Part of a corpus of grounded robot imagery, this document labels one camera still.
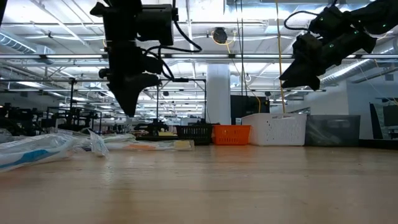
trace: pillar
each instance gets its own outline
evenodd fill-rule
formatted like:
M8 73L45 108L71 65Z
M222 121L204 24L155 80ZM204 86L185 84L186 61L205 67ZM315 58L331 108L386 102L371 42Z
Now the pillar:
M207 112L208 123L231 124L231 91L228 64L207 65Z

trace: black basket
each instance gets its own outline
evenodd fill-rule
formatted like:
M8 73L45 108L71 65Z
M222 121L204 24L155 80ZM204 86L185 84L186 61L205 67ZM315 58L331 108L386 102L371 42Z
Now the black basket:
M176 126L179 139L193 140L195 145L211 143L212 125Z

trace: orange basket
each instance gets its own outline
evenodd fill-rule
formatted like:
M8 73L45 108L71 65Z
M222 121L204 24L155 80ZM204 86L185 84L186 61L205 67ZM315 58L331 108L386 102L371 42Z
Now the orange basket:
M249 144L251 125L214 125L213 143L224 146Z

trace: white plastic bin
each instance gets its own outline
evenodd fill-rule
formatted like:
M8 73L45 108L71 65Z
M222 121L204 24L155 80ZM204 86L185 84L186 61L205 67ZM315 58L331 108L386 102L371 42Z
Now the white plastic bin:
M251 125L250 144L258 146L303 146L306 114L259 113L242 118Z

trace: wooden table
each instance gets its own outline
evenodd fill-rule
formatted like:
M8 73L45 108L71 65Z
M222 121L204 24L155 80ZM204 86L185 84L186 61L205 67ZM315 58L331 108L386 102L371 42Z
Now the wooden table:
M0 223L397 223L398 152L197 147L0 174Z

